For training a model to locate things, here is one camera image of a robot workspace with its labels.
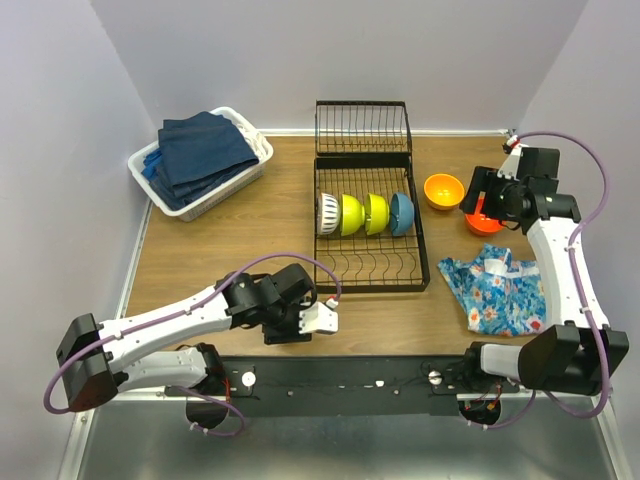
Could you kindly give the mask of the blue ceramic bowl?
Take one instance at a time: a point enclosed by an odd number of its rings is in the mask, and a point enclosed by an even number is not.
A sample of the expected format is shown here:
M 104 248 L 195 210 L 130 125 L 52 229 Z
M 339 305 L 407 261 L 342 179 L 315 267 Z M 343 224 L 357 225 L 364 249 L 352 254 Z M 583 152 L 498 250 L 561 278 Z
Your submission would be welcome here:
M 412 227 L 415 208 L 411 199 L 404 193 L 396 192 L 390 203 L 390 230 L 393 236 L 402 236 Z

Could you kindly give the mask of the lime green plain bowl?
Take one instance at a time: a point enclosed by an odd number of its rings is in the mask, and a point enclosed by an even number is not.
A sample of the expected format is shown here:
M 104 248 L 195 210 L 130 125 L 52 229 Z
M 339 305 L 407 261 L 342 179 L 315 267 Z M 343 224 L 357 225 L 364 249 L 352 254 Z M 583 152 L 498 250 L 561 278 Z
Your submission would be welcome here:
M 377 194 L 368 193 L 365 200 L 365 232 L 367 235 L 381 233 L 390 220 L 387 200 Z

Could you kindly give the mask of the lime bowl ribbed white outside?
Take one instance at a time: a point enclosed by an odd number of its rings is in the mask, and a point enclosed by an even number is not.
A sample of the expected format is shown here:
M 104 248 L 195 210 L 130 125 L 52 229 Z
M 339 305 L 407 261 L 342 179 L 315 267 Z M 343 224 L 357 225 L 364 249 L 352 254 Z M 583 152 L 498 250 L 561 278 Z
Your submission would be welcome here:
M 339 198 L 321 193 L 316 202 L 316 231 L 318 235 L 355 234 L 365 223 L 365 209 L 355 197 L 342 194 Z

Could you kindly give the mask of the black wire dish rack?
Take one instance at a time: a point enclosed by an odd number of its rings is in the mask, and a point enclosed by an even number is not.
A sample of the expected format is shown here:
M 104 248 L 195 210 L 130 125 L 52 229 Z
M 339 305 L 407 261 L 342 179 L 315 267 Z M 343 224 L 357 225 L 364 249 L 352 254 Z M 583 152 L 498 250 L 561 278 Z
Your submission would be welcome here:
M 315 107 L 314 257 L 319 291 L 422 292 L 430 281 L 412 135 L 402 101 Z

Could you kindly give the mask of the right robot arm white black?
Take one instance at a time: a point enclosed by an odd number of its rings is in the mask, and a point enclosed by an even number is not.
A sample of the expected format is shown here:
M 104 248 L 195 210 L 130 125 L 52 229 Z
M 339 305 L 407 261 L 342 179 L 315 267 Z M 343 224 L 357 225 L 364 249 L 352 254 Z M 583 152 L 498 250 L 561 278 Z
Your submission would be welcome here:
M 461 382 L 474 392 L 502 377 L 531 390 L 603 395 L 629 340 L 610 327 L 596 299 L 577 201 L 558 191 L 560 153 L 517 140 L 504 151 L 500 168 L 475 168 L 460 208 L 522 229 L 541 275 L 547 327 L 521 347 L 472 343 L 459 370 Z

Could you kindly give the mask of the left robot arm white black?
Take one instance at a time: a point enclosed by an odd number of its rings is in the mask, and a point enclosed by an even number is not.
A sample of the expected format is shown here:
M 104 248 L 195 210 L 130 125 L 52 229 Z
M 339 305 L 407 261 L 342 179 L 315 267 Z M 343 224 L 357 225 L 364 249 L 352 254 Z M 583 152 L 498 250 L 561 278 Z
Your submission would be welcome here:
M 117 394 L 154 386 L 214 393 L 222 380 L 216 353 L 207 346 L 180 353 L 168 347 L 207 333 L 260 327 L 268 345 L 305 342 L 315 333 L 338 329 L 337 303 L 320 301 L 305 269 L 293 263 L 274 274 L 240 270 L 179 302 L 132 317 L 98 322 L 76 317 L 56 351 L 58 371 L 47 386 L 62 384 L 65 412 L 97 408 Z

